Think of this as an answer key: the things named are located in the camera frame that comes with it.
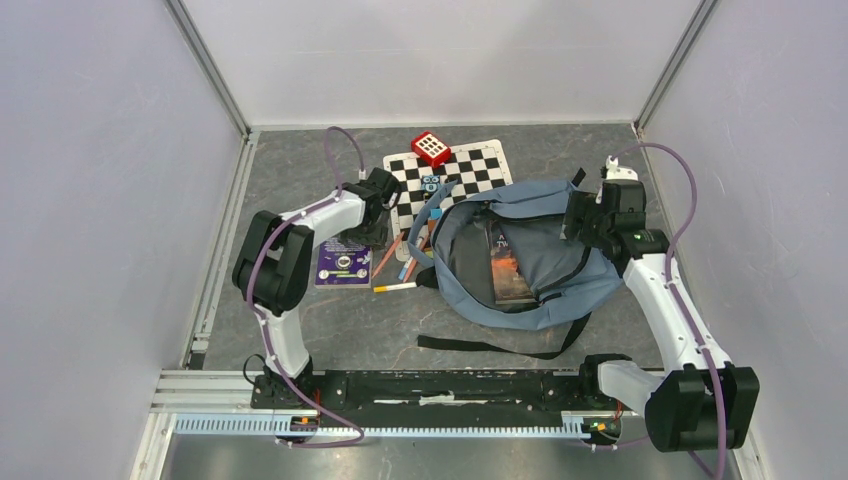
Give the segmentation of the purple cover book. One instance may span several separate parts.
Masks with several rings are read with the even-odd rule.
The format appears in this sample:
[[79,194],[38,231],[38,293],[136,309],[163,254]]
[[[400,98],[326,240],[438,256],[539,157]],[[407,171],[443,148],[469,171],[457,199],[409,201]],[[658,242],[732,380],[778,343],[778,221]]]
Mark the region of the purple cover book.
[[368,288],[371,267],[370,247],[344,243],[333,237],[318,247],[314,285],[316,288]]

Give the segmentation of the blue student backpack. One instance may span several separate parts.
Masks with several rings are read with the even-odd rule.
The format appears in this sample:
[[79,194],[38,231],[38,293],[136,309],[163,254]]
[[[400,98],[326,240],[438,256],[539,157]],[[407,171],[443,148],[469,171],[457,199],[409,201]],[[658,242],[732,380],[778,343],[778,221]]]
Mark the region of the blue student backpack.
[[[585,177],[578,170],[570,180],[534,180],[478,193],[443,211],[429,235],[430,253],[415,243],[433,210],[449,197],[453,183],[444,184],[416,216],[406,242],[423,269],[417,282],[440,292],[445,302],[466,320],[491,328],[541,331],[557,325],[569,330],[554,351],[539,352],[552,360],[575,343],[588,320],[623,281],[614,265],[596,249],[561,238],[571,192]],[[516,257],[536,302],[495,304],[486,225],[497,221]]]

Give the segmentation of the Tale of Two Cities book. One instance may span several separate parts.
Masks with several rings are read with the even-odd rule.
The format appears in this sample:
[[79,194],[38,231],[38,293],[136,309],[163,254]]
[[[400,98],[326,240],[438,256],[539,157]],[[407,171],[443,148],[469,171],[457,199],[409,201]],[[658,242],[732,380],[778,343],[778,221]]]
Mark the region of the Tale of Two Cities book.
[[535,296],[523,277],[509,242],[495,220],[486,225],[495,304],[499,306],[529,305]]

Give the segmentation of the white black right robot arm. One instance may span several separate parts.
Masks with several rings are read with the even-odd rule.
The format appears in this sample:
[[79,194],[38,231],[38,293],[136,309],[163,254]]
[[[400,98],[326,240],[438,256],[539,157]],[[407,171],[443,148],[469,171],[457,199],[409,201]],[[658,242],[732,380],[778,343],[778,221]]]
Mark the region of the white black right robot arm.
[[760,382],[733,364],[709,333],[680,278],[670,241],[646,226],[646,192],[637,180],[605,181],[598,193],[574,191],[566,239],[600,252],[637,299],[659,347],[664,375],[630,360],[605,360],[577,382],[580,400],[602,408],[616,399],[640,415],[661,452],[738,449],[745,443]]

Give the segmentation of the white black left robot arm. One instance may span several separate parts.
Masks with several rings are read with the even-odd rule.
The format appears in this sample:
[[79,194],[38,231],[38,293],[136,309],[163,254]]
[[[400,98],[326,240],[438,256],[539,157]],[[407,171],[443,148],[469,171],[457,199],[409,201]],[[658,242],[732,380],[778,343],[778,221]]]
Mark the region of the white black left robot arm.
[[280,375],[275,392],[288,406],[302,407],[314,394],[313,379],[303,373],[311,358],[299,318],[313,252],[343,233],[364,236],[372,243],[386,240],[384,217],[400,194],[399,180],[375,168],[307,206],[283,213],[263,210],[253,216],[231,279],[259,322],[265,363]]

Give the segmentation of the orange pencil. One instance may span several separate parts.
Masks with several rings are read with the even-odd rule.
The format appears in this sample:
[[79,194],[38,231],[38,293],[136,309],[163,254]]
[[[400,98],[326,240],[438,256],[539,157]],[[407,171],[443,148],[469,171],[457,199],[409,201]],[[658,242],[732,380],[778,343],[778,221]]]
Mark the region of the orange pencil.
[[405,237],[405,234],[403,232],[400,232],[396,235],[396,237],[394,238],[394,240],[392,241],[390,246],[386,249],[386,251],[385,251],[384,255],[382,256],[382,258],[380,259],[380,261],[374,267],[374,269],[372,271],[371,279],[375,279],[381,273],[381,271],[384,269],[385,265],[388,263],[388,261],[395,254],[395,251],[397,250],[398,246],[403,242],[404,237]]

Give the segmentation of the light blue pencil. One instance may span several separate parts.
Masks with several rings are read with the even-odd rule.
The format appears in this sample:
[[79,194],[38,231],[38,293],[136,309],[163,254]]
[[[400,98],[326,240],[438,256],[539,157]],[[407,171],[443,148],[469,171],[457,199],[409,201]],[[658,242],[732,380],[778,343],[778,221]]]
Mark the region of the light blue pencil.
[[399,280],[401,280],[402,282],[407,282],[409,278],[409,271],[411,268],[413,268],[415,262],[416,259],[412,256],[409,256],[409,258],[403,263],[403,266],[398,274]]

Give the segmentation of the yellow tipped pencil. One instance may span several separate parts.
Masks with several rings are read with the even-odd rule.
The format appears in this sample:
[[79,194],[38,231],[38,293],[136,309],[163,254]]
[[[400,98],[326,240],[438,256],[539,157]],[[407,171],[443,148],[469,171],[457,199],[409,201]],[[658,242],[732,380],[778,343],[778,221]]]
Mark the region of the yellow tipped pencil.
[[387,292],[392,292],[392,291],[413,289],[413,288],[417,288],[417,287],[418,287],[418,284],[416,282],[403,282],[403,283],[397,283],[397,284],[392,284],[392,285],[377,286],[377,287],[373,288],[373,291],[374,291],[374,293],[387,293]]

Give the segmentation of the blue owl eraser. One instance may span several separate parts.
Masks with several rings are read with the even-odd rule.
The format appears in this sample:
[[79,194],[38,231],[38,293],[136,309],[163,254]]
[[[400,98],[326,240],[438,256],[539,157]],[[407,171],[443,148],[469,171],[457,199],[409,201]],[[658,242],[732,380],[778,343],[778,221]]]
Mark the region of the blue owl eraser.
[[420,178],[420,191],[425,199],[432,197],[441,189],[439,175],[424,175]]

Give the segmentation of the red calculator toy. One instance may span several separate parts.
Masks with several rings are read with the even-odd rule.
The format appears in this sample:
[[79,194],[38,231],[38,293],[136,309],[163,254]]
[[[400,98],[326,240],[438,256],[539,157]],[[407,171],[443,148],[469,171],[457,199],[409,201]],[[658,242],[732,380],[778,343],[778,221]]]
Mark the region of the red calculator toy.
[[452,157],[451,148],[430,131],[424,131],[415,137],[410,143],[410,148],[433,169],[441,167]]

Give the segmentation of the black white checkerboard mat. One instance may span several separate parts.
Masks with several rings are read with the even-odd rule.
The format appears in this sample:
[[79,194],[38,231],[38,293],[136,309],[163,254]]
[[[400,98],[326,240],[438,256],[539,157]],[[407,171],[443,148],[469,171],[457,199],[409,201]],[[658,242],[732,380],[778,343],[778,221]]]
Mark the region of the black white checkerboard mat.
[[412,152],[385,156],[383,168],[392,173],[401,185],[400,199],[390,212],[393,237],[399,234],[406,236],[425,205],[423,179],[426,176],[437,176],[441,185],[454,184],[449,197],[441,201],[441,209],[513,182],[498,139],[454,146],[451,158],[437,170]]

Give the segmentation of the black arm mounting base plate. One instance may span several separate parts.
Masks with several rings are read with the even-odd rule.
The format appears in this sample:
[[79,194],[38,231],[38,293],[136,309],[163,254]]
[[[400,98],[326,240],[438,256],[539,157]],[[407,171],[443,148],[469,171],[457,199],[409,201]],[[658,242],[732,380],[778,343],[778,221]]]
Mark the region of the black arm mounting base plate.
[[307,372],[292,386],[270,370],[244,378],[251,408],[289,410],[309,426],[555,427],[563,412],[629,411],[568,370],[326,370]]

